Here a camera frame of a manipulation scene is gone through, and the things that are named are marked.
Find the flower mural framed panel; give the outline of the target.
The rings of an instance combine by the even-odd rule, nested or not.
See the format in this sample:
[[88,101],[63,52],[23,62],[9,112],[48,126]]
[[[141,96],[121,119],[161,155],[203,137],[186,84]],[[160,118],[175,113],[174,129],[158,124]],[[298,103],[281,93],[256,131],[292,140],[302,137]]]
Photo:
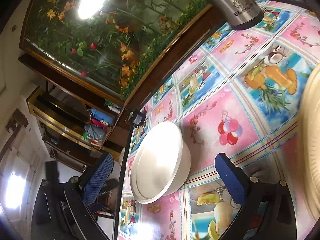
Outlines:
[[207,6],[205,0],[30,0],[20,48],[123,104]]

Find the stainless steel thermos jug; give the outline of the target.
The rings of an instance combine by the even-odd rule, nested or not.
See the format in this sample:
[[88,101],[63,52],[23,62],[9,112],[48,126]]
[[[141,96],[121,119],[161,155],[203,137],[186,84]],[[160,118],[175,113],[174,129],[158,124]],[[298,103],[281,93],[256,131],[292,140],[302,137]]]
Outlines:
[[246,30],[259,24],[264,13],[255,0],[207,0],[216,5],[234,30]]

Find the colourful fruit print tablecloth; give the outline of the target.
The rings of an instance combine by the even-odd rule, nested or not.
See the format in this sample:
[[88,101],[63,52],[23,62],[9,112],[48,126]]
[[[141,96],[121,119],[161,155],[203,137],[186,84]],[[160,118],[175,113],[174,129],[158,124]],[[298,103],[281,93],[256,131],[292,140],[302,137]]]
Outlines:
[[[240,207],[215,169],[219,153],[262,182],[287,182],[298,239],[316,224],[299,183],[297,132],[300,101],[319,64],[319,20],[291,1],[257,4],[264,13],[258,25],[234,31],[223,24],[144,105],[146,120],[129,136],[118,239],[209,239],[212,224],[223,232]],[[130,187],[133,161],[163,121],[182,131],[189,177],[178,191],[139,204]]]

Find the small black table object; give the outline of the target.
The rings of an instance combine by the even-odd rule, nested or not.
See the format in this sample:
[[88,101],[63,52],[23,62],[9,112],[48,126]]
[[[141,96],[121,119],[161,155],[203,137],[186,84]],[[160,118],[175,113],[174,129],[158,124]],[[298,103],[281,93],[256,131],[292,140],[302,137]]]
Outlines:
[[135,109],[129,114],[125,122],[130,126],[139,127],[144,123],[145,119],[146,114]]

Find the white round bowl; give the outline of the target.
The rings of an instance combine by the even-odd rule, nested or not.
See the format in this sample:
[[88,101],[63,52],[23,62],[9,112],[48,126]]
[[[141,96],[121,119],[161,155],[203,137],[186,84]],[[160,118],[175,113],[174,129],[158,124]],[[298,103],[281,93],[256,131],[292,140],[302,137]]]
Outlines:
[[140,204],[150,204],[182,187],[191,168],[189,147],[180,128],[164,121],[140,144],[131,166],[131,192]]

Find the beige paper bowl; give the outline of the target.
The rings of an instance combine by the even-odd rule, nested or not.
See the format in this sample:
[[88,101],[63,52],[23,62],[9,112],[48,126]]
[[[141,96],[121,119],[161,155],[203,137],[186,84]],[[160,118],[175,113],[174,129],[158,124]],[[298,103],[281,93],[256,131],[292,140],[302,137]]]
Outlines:
[[306,206],[314,221],[319,219],[319,66],[311,72],[298,115],[299,172]]

